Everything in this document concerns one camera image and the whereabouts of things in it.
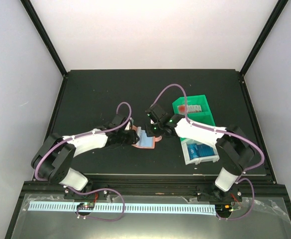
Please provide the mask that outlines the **pink card holder wallet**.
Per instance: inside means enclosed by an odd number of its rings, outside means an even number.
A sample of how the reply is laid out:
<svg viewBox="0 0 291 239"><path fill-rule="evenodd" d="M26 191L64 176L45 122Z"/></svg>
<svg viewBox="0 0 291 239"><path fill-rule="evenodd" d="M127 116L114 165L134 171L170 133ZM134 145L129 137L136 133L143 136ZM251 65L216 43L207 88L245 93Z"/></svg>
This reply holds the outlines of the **pink card holder wallet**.
<svg viewBox="0 0 291 239"><path fill-rule="evenodd" d="M139 141L136 144L133 144L132 146L136 147L136 148L140 148L140 149L154 149L155 148L155 143L159 142L162 137L149 137L147 136L147 133L145 130L143 130L140 126L136 127L133 126L132 127L133 130L136 131L137 136L139 137Z"/></svg>

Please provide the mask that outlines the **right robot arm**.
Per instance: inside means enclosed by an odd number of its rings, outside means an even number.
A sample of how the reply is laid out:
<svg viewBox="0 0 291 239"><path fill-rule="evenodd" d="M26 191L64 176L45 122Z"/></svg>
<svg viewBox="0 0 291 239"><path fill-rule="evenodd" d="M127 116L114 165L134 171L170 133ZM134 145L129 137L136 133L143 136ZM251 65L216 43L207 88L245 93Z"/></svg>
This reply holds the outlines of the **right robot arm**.
<svg viewBox="0 0 291 239"><path fill-rule="evenodd" d="M219 201L230 195L231 187L255 156L250 143L244 137L234 135L234 131L240 129L238 127L212 127L190 120L186 115L171 115L158 104L152 105L146 114L152 121L146 125L148 136L175 136L196 141L211 147L218 154L222 168L212 194Z"/></svg>

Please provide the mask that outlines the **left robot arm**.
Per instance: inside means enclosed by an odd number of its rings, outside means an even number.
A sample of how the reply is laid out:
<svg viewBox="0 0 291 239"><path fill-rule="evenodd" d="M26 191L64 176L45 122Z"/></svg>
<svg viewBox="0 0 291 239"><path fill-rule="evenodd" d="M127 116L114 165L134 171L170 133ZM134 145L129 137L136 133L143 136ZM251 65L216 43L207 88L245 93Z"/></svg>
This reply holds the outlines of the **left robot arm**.
<svg viewBox="0 0 291 239"><path fill-rule="evenodd" d="M71 168L75 157L111 145L133 145L139 141L134 120L117 114L112 121L91 131L71 136L50 135L31 161L36 180L58 183L75 190L82 199L89 198L93 187L80 171Z"/></svg>

